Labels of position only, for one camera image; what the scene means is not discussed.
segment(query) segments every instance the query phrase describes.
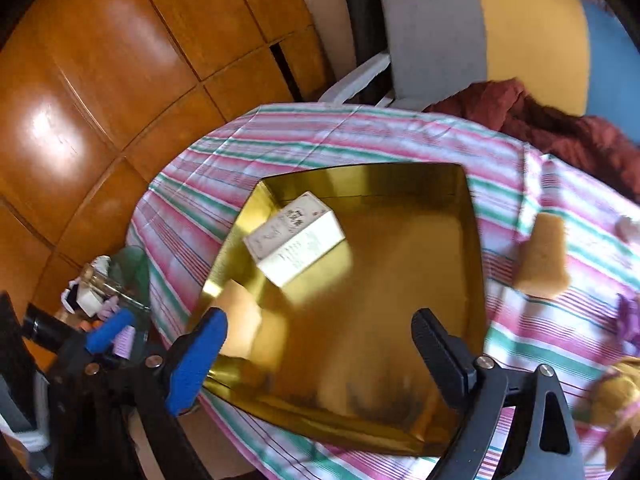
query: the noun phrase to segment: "purple fabric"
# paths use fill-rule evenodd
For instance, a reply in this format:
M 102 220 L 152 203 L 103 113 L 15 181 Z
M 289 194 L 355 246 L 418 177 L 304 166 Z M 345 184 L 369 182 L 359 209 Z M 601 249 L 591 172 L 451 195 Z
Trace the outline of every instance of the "purple fabric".
M 120 307 L 118 306 L 118 297 L 111 296 L 102 304 L 102 309 L 98 312 L 98 318 L 103 321 L 107 321 L 111 316 L 119 311 Z M 113 353 L 119 357 L 129 359 L 135 335 L 136 331 L 131 325 L 124 327 L 113 339 Z
M 640 354 L 640 319 L 638 297 L 632 300 L 621 294 L 618 302 L 618 341 L 631 355 Z

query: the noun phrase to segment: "yellow cushion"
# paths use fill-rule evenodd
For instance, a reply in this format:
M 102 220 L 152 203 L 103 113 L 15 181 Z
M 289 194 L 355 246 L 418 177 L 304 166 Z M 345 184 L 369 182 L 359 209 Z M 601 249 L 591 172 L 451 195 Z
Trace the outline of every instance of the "yellow cushion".
M 589 35 L 579 0 L 480 0 L 487 77 L 519 78 L 544 105 L 583 115 Z

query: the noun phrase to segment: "chair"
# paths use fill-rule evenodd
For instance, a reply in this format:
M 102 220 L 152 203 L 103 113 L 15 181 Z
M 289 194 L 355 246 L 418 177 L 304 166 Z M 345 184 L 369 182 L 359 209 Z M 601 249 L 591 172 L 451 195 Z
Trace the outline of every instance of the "chair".
M 640 142 L 640 123 L 634 114 L 640 94 L 640 54 L 616 17 L 595 4 L 580 0 L 347 3 L 359 66 L 329 88 L 320 102 L 341 104 L 367 89 L 364 100 L 358 94 L 362 104 L 423 110 L 473 82 L 517 77 L 542 104 L 569 114 L 599 115 Z M 371 45 L 379 48 L 375 55 Z M 392 85 L 385 86 L 377 76 L 389 69 Z M 378 91 L 371 92 L 375 86 Z

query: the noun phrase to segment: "white box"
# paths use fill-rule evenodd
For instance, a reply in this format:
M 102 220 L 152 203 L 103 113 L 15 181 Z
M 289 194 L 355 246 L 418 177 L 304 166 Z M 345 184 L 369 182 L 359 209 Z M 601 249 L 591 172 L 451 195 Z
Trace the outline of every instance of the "white box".
M 334 212 L 307 191 L 247 235 L 244 243 L 264 275 L 283 286 L 342 240 Z

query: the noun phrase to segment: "table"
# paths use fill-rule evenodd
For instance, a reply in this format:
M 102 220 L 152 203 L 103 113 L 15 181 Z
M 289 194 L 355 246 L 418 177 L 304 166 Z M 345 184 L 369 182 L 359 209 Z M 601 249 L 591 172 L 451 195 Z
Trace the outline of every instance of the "table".
M 266 105 L 204 136 L 151 182 L 132 216 L 127 244 L 145 248 L 155 323 L 166 343 L 184 330 L 226 233 L 256 182 L 310 168 L 398 160 L 463 164 L 478 218 L 486 309 L 485 351 L 501 365 L 551 364 L 572 407 L 583 452 L 588 391 L 622 357 L 618 294 L 640 290 L 640 258 L 614 234 L 640 208 L 609 187 L 528 144 L 441 114 L 356 105 Z M 518 244 L 536 214 L 564 217 L 572 286 L 555 301 L 510 288 Z M 423 479 L 436 458 L 325 446 L 260 421 L 204 392 L 202 403 L 234 445 L 268 478 Z M 506 408 L 478 478 L 490 478 L 513 410 Z M 587 478 L 606 478 L 600 452 Z

